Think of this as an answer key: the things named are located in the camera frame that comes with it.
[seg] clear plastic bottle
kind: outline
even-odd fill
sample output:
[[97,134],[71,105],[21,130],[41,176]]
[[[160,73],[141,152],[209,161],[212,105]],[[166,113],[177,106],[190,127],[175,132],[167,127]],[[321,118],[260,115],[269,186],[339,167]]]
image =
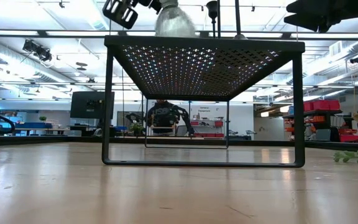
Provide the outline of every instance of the clear plastic bottle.
[[179,7],[178,0],[160,0],[163,7],[155,24],[155,35],[163,37],[196,37],[190,17]]

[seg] wooden floor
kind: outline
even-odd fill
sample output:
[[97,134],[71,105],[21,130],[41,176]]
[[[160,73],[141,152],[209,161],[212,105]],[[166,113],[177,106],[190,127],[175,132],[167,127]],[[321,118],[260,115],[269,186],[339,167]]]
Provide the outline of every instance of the wooden floor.
[[[0,147],[0,223],[358,223],[358,164],[307,149],[302,169],[113,167],[101,145]],[[292,149],[144,149],[111,159],[291,162]]]

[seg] perforated metal tabletop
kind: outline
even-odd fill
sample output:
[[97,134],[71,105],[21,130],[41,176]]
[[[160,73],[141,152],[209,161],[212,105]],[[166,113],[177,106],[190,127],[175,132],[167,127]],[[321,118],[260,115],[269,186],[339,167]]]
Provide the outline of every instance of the perforated metal tabletop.
[[106,36],[148,99],[229,101],[305,51],[303,42]]

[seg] person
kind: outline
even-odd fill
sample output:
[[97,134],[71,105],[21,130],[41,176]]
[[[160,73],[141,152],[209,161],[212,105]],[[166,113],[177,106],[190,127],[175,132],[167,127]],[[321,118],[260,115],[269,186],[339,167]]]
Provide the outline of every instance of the person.
[[168,129],[178,122],[178,117],[172,113],[172,108],[175,105],[169,103],[167,100],[157,100],[149,112],[147,112],[147,125],[153,127],[153,136],[173,135],[173,129]]

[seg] computer screen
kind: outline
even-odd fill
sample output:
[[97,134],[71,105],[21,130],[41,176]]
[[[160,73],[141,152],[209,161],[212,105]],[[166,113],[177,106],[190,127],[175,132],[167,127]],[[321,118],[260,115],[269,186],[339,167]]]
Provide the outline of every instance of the computer screen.
[[[114,92],[111,93],[111,114],[114,108]],[[71,118],[103,119],[104,92],[78,91],[71,99]]]

